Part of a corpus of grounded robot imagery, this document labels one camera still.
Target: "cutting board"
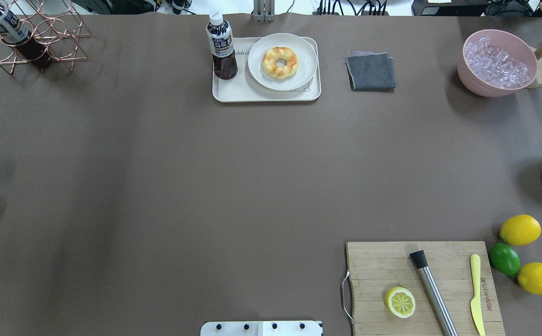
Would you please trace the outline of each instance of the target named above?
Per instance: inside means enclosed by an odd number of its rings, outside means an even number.
[[[459,336],[478,336],[470,312],[474,295],[470,256],[480,256],[481,307],[487,336],[504,336],[503,321],[484,242],[348,242],[354,336],[441,336],[426,292],[409,254],[424,250]],[[405,287],[416,300],[407,319],[385,305],[392,287]]]

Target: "knife handle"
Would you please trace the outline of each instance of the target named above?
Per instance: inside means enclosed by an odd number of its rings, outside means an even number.
[[[472,273],[472,287],[474,295],[480,292],[480,256],[473,254],[470,256],[470,271]]]

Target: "folded towel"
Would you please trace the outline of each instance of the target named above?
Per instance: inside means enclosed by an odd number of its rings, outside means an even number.
[[[393,58],[387,53],[354,51],[345,61],[354,91],[395,89]]]

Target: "half lemon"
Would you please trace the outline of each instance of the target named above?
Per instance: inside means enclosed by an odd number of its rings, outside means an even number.
[[[416,311],[416,300],[404,287],[393,287],[385,296],[387,308],[397,317],[407,319]]]

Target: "black box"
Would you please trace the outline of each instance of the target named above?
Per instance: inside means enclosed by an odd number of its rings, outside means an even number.
[[[486,6],[487,0],[414,0],[412,12],[423,16],[481,16]]]

